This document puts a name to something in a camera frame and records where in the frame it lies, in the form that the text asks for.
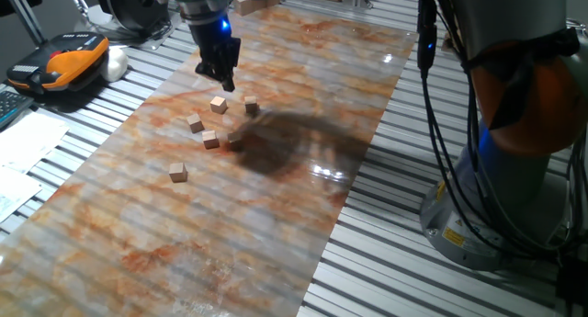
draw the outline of yellow warning label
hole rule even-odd
[[[464,242],[464,236],[446,227],[443,231],[443,237],[448,239],[451,243],[454,243],[461,247]]]
[[[435,201],[439,202],[441,197],[443,197],[443,193],[445,193],[445,181],[439,183],[439,186],[437,187],[437,195]]]

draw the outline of keyboard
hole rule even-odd
[[[0,92],[0,130],[32,103],[32,97],[9,91]]]

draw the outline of orange device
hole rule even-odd
[[[99,74],[107,57],[108,39],[93,32],[62,34],[40,45],[12,65],[6,75],[18,89],[45,91],[78,90]]]

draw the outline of white paper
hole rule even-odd
[[[40,184],[35,179],[0,167],[0,221],[8,218],[39,191]]]
[[[0,166],[25,174],[62,140],[65,122],[30,112],[0,133]]]

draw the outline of wooden cube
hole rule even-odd
[[[186,118],[187,125],[190,126],[192,133],[200,132],[204,130],[204,125],[202,124],[202,120],[200,120],[200,116],[198,114],[194,114],[192,116],[188,116]]]
[[[215,96],[210,101],[210,110],[217,114],[223,114],[227,110],[227,100],[224,97]]]
[[[266,0],[232,0],[232,3],[235,6],[235,12],[241,16],[266,7]]]
[[[246,96],[245,97],[245,112],[247,114],[254,114],[257,112],[257,97]]]
[[[204,148],[217,148],[219,147],[219,138],[217,138],[217,132],[208,130],[202,132],[202,142],[204,142]]]
[[[169,176],[172,178],[174,183],[184,183],[187,181],[187,170],[186,166],[181,164],[170,164]]]
[[[266,0],[266,8],[269,8],[270,6],[279,5],[279,1],[280,0]]]
[[[242,136],[239,132],[233,132],[227,134],[227,138],[229,139],[229,147],[232,151],[237,152],[243,148],[243,142],[241,141]]]

